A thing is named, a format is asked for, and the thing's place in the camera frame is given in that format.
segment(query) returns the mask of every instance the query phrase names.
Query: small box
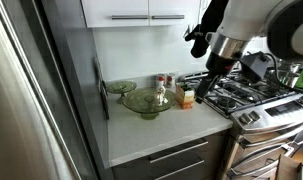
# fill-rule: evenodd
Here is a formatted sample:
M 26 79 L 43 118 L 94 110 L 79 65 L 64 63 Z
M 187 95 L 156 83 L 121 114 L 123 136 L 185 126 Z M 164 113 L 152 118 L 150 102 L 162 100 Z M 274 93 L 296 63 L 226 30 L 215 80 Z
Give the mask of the small box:
M 182 109 L 191 109 L 194 102 L 194 90 L 185 83 L 176 83 L 176 101 Z

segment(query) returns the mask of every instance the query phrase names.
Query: stainless steel refrigerator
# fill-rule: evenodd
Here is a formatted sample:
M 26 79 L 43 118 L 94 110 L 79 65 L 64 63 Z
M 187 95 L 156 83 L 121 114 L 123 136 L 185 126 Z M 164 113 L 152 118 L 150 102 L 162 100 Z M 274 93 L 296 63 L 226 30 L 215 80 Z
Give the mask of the stainless steel refrigerator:
M 0 0 L 0 179 L 113 179 L 80 0 Z

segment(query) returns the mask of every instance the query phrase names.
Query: spice container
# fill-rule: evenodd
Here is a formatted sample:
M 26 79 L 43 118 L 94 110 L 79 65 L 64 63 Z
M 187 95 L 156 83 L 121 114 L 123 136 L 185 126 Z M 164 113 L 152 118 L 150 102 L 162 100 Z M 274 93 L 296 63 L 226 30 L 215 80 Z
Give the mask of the spice container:
M 172 88 L 175 86 L 175 74 L 174 73 L 169 73 L 167 75 L 167 81 L 166 81 L 166 87 L 167 88 Z

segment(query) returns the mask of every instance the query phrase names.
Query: stainless steel appliance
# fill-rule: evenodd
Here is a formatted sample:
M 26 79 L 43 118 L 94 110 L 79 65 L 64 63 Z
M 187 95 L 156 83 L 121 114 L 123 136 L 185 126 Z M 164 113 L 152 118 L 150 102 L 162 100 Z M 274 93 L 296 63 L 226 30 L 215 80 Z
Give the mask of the stainless steel appliance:
M 183 79 L 196 88 L 200 78 L 187 75 Z M 221 179 L 270 177 L 279 155 L 291 156 L 303 144 L 303 94 L 268 82 L 252 84 L 233 72 L 219 80 L 203 100 L 234 122 Z
M 0 0 L 0 179 L 113 179 L 95 58 L 79 0 Z

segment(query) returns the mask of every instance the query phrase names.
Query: oven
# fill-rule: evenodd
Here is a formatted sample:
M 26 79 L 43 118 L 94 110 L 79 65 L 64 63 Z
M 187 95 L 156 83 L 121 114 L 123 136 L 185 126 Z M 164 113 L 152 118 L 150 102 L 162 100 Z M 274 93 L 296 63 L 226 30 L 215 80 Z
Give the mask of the oven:
M 230 115 L 230 130 L 219 179 L 265 179 L 278 158 L 303 144 L 303 95 L 247 108 Z
M 206 73 L 182 80 L 197 89 Z M 238 71 L 221 78 L 203 100 L 233 121 L 219 179 L 271 177 L 281 154 L 303 145 L 303 94 L 268 81 L 250 83 Z

